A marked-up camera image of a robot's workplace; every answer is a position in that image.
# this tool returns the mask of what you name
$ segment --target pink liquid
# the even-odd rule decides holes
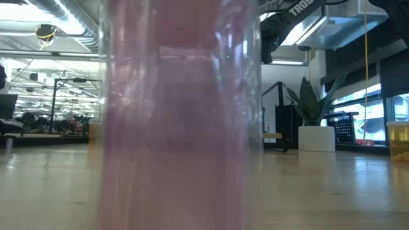
[[[103,230],[241,230],[261,156],[256,5],[110,0]]]

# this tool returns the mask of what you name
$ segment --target potted plant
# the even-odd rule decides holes
[[[325,98],[320,97],[318,88],[302,78],[300,97],[287,88],[296,112],[304,119],[305,126],[298,129],[298,149],[302,151],[335,151],[334,127],[321,126],[321,120],[328,114],[334,93],[345,83],[346,74],[338,78]]]

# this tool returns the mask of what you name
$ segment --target ventilation duct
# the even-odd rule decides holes
[[[91,52],[98,52],[97,24],[72,0],[26,0],[42,12],[59,20],[59,27],[69,34],[81,34],[83,38],[74,38]]]

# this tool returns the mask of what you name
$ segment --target robotic arm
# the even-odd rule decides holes
[[[403,40],[409,45],[409,0],[369,0],[369,2],[388,13]],[[296,0],[290,7],[261,22],[261,61],[264,64],[271,63],[271,52],[281,45],[297,24],[325,3],[327,0]]]

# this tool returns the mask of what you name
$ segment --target white planter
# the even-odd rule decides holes
[[[298,128],[298,149],[300,151],[334,152],[334,127],[301,126]]]

